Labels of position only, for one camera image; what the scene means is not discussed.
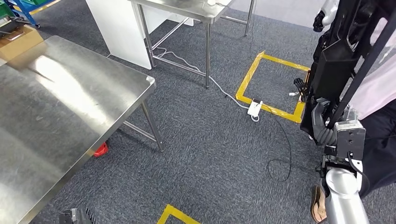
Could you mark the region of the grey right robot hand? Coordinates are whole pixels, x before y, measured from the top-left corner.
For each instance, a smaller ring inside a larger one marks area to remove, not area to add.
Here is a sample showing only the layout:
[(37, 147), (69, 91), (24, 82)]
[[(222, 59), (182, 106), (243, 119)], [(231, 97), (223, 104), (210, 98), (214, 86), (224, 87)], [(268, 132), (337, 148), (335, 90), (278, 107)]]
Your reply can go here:
[(316, 102), (311, 112), (313, 131), (311, 135), (318, 146), (353, 150), (364, 148), (366, 130), (358, 120), (358, 114), (354, 108), (347, 106), (333, 128), (328, 128), (327, 119), (324, 119), (323, 115), (331, 102), (325, 98), (318, 98)]

